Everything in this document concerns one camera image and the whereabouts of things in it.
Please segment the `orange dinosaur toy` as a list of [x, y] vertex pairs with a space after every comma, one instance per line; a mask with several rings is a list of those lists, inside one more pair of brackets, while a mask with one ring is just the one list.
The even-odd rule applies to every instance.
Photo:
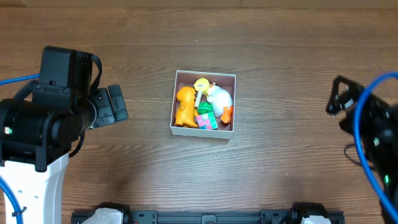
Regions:
[[177, 92], [179, 106], [176, 109], [175, 125], [197, 128], [195, 122], [195, 89], [190, 86], [183, 86]]

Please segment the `yellow wooden rattle drum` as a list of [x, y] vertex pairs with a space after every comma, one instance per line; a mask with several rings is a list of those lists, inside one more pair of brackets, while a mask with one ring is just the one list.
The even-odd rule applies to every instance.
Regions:
[[205, 95], [205, 96], [208, 95], [209, 88], [210, 88], [210, 83], [206, 78], [199, 78], [195, 82], [194, 89], [197, 92], [197, 96], [196, 96], [196, 100], [195, 100], [195, 104], [194, 104], [195, 108], [199, 107], [202, 95]]

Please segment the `green round plastic toy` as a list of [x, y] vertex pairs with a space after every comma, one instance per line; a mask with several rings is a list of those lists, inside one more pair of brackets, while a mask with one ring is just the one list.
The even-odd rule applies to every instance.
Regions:
[[204, 101], [204, 102], [200, 102], [198, 108], [197, 108], [197, 112], [198, 114], [207, 114], [213, 111], [213, 107], [212, 104]]

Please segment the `colourful puzzle cube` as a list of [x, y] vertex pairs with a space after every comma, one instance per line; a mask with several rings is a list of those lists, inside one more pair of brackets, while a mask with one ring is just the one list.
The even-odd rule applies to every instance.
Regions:
[[218, 129], [216, 117], [213, 112], [199, 114], [196, 116], [196, 120], [200, 129], [214, 130]]

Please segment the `white plush duck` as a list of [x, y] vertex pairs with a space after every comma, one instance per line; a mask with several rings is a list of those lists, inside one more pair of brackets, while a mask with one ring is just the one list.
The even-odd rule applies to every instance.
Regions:
[[207, 93], [206, 100], [211, 104], [214, 115], [224, 124], [229, 124], [233, 110], [233, 99], [229, 92], [212, 83]]

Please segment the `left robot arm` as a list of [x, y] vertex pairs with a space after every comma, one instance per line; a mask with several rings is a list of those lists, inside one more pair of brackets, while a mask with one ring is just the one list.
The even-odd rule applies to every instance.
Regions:
[[1, 186], [8, 223], [61, 223], [68, 161], [85, 132], [128, 118], [118, 84], [55, 86], [30, 82], [1, 101]]

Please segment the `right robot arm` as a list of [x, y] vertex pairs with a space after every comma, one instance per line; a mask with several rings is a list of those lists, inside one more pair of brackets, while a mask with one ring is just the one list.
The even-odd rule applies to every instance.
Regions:
[[384, 222], [397, 223], [397, 105], [373, 94], [389, 78], [397, 78], [397, 73], [381, 75], [365, 87], [337, 76], [326, 112], [346, 113], [340, 128], [353, 136], [358, 164], [379, 198]]

